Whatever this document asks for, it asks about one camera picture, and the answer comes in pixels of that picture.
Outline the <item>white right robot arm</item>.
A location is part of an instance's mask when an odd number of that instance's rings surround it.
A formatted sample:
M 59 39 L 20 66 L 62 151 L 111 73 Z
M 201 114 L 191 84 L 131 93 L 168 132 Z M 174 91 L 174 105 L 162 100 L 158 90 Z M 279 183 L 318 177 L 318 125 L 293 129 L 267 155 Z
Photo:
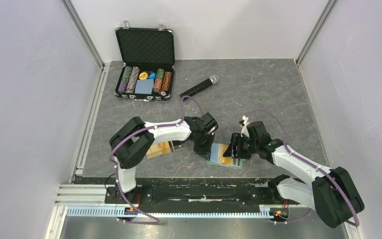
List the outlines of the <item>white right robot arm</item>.
M 271 202 L 284 199 L 314 210 L 329 227 L 336 228 L 365 209 L 365 204 L 349 174 L 342 168 L 330 168 L 297 154 L 280 139 L 272 139 L 262 121 L 240 120 L 242 130 L 233 133 L 225 157 L 261 159 L 281 167 L 292 175 L 282 174 L 268 183 Z

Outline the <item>gold striped credit card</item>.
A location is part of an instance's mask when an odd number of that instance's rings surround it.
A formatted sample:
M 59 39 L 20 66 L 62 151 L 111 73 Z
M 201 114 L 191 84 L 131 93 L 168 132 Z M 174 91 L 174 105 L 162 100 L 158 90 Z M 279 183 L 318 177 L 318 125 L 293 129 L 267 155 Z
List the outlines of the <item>gold striped credit card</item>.
M 242 168 L 242 160 L 237 158 L 220 156 L 217 158 L 217 163 L 221 166 Z

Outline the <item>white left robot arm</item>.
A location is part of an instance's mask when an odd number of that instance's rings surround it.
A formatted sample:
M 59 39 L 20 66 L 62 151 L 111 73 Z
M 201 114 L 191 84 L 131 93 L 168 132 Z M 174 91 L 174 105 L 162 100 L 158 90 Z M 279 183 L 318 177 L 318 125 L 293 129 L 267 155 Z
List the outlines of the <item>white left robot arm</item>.
M 109 140 L 109 160 L 115 167 L 119 199 L 130 203 L 136 198 L 136 166 L 151 146 L 167 141 L 190 141 L 194 153 L 209 157 L 217 129 L 218 123 L 210 113 L 157 123 L 143 121 L 141 117 L 130 119 Z

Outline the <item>clear acrylic card tray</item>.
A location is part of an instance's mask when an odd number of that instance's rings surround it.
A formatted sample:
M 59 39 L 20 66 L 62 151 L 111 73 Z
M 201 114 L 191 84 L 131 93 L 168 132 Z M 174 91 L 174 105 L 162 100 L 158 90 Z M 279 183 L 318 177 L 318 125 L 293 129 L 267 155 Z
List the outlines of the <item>clear acrylic card tray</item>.
M 185 146 L 185 141 L 166 141 L 153 144 L 146 153 L 147 159 L 157 158 L 175 152 Z

